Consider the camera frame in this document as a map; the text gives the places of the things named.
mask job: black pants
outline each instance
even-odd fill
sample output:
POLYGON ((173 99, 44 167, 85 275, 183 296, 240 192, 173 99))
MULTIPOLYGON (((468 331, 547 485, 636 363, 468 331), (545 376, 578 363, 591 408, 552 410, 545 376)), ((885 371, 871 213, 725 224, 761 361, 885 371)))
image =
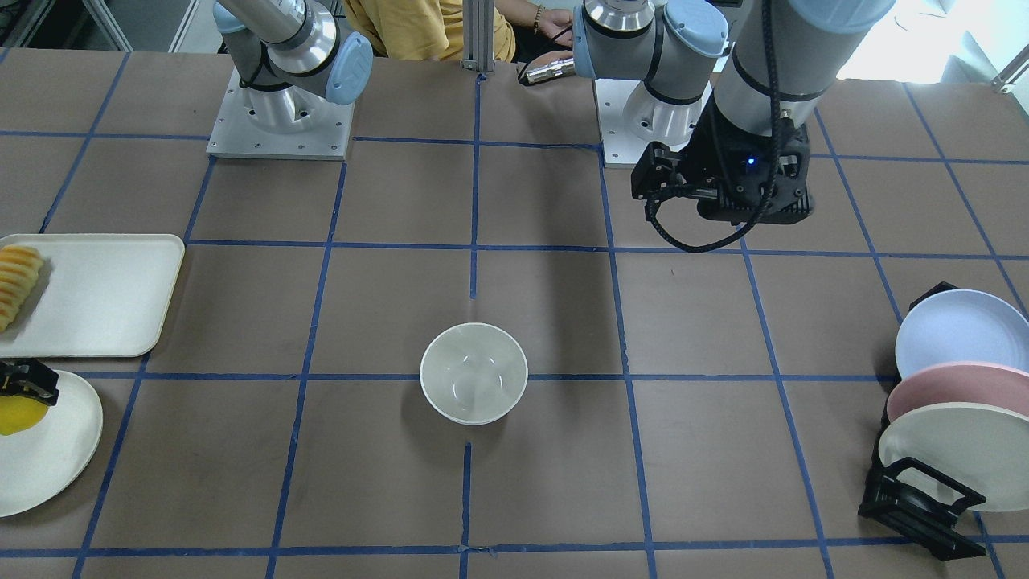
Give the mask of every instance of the black pants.
POLYGON ((514 29, 514 62, 527 63, 552 50, 571 50, 568 46, 552 42, 542 34, 533 34, 531 28, 511 28, 514 29))

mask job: yellow shirt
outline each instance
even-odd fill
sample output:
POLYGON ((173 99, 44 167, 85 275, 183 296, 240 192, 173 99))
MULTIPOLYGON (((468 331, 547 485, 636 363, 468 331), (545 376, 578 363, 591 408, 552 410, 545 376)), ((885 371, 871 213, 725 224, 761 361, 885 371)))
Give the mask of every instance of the yellow shirt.
MULTIPOLYGON (((379 55, 420 61, 460 60, 464 49, 461 0, 344 0, 347 22, 371 42, 379 55)), ((493 52, 514 58, 514 31, 493 9, 493 52)))

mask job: rectangular tray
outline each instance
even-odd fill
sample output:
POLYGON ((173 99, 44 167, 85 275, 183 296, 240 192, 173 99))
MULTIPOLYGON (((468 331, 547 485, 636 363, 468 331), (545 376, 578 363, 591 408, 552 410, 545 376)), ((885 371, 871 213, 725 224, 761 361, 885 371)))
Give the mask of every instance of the rectangular tray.
POLYGON ((165 324, 185 245, 174 234, 14 233, 44 263, 0 358, 134 358, 165 324))

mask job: lemon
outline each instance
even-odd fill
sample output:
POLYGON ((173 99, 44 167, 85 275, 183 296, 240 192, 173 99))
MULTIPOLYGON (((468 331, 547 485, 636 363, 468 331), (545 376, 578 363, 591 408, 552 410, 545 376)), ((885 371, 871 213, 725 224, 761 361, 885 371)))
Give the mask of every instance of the lemon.
POLYGON ((24 396, 0 396, 0 435, 9 436, 35 427, 49 409, 24 396))

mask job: pink plate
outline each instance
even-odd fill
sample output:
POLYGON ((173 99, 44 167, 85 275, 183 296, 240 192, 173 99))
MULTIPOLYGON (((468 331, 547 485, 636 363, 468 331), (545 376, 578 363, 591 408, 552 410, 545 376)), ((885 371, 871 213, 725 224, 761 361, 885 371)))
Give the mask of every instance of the pink plate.
POLYGON ((904 378, 886 401, 890 422, 946 402, 997 406, 1029 418, 1029 374, 988 362, 947 362, 904 378))

